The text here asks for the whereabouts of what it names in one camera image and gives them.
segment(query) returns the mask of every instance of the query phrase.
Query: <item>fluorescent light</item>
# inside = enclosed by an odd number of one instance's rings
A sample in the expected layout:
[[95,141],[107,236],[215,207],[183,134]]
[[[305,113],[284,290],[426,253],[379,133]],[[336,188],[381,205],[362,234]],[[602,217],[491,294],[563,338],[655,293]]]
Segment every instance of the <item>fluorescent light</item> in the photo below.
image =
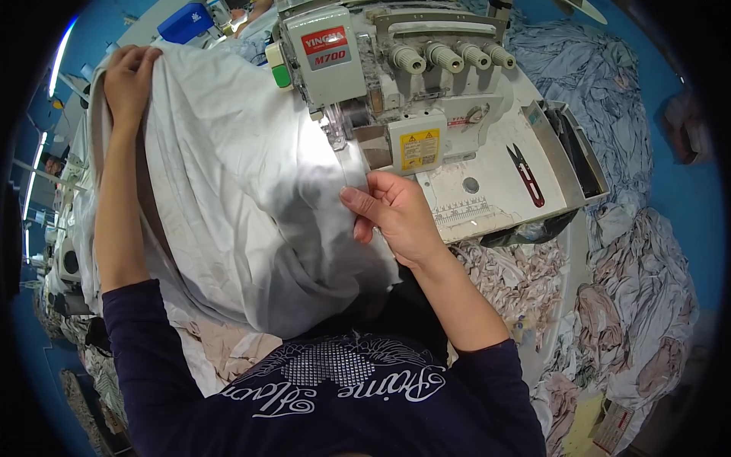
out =
[[[38,144],[38,151],[36,151],[36,156],[33,158],[33,168],[38,168],[38,162],[40,162],[41,159],[41,153],[43,152],[46,137],[48,137],[48,133],[43,132],[41,135],[41,142]],[[26,204],[23,206],[23,220],[26,220],[28,217],[28,206],[31,202],[31,192],[33,191],[33,182],[35,180],[36,172],[31,171],[31,177],[28,178],[28,189],[26,189]]]
[[26,229],[26,264],[31,263],[31,254],[28,250],[28,229]]
[[61,40],[61,44],[58,45],[56,51],[56,60],[53,61],[53,68],[50,71],[50,80],[48,81],[48,96],[53,97],[53,92],[56,91],[56,79],[58,78],[58,70],[61,68],[61,60],[64,58],[64,51],[66,50],[66,44],[69,42],[69,35],[71,35],[71,29],[74,28],[77,18],[71,21],[69,28],[66,29],[64,38]]

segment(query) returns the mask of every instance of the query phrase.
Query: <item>sewing worker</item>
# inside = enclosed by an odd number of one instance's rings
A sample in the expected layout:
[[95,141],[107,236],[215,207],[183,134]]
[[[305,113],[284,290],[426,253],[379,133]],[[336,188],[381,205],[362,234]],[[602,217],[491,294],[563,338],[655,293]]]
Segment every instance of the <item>sewing worker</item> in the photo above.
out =
[[[145,266],[138,213],[135,137],[160,53],[128,46],[111,58],[104,87],[114,126],[95,230],[104,319],[137,452],[545,455],[505,324],[442,243],[420,187],[383,172],[368,174],[370,194],[345,188],[341,201],[358,214],[356,239],[368,242],[380,227],[416,292],[392,293],[382,316],[362,328],[332,330],[343,316],[326,320],[203,398]],[[426,317],[404,319],[414,307],[399,302],[408,295],[425,296]],[[440,333],[459,353],[451,369]]]

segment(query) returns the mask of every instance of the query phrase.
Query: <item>green button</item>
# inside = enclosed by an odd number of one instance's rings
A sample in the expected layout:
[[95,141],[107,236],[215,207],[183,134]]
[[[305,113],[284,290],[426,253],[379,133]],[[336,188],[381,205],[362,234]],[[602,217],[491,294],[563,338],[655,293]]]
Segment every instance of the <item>green button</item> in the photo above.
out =
[[289,84],[292,84],[292,80],[289,79],[287,67],[284,65],[277,65],[272,68],[272,76],[274,76],[276,85],[279,87],[287,87]]

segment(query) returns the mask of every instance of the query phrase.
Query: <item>woman's right hand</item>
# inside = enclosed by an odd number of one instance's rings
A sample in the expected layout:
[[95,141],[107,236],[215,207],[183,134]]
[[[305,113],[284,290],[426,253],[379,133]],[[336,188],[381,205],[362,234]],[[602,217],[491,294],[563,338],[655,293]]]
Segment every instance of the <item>woman's right hand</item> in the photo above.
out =
[[374,225],[381,227],[396,260],[412,270],[450,254],[418,183],[385,171],[371,171],[366,178],[370,194],[354,187],[340,192],[343,204],[358,215],[355,239],[369,243]]

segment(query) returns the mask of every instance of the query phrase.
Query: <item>fingernail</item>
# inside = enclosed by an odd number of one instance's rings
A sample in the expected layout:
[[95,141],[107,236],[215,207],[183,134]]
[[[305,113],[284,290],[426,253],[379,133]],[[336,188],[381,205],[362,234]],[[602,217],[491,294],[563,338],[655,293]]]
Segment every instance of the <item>fingernail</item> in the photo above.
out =
[[352,203],[353,200],[355,200],[357,193],[358,191],[353,187],[344,187],[340,189],[340,198],[343,199],[343,201]]

